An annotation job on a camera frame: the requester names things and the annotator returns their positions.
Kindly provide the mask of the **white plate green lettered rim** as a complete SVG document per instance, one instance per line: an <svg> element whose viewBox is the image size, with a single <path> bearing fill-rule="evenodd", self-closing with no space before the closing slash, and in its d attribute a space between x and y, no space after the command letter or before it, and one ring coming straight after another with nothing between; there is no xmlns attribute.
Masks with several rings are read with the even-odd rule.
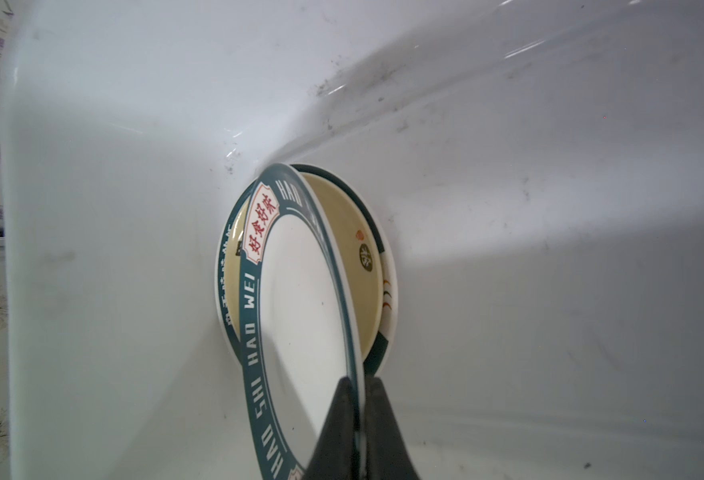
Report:
<svg viewBox="0 0 704 480"><path fill-rule="evenodd" d="M239 274L240 358L265 479L304 479L337 385L353 385L357 474L365 404L356 317L339 249L308 181L274 164L257 178Z"/></svg>

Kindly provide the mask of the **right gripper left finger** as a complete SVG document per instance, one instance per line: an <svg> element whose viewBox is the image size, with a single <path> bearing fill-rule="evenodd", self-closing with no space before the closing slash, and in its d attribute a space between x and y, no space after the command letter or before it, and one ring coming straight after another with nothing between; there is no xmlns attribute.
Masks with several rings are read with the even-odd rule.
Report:
<svg viewBox="0 0 704 480"><path fill-rule="evenodd" d="M315 452L306 469L307 480L352 480L357 474L354 391L342 378L336 388Z"/></svg>

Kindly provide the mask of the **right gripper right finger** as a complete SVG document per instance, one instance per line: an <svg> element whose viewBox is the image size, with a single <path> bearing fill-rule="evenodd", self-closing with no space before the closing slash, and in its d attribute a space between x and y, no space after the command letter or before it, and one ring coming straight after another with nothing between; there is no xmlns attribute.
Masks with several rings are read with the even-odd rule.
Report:
<svg viewBox="0 0 704 480"><path fill-rule="evenodd" d="M367 376L365 387L363 426L367 440L366 478L419 480L383 381L378 377Z"/></svg>

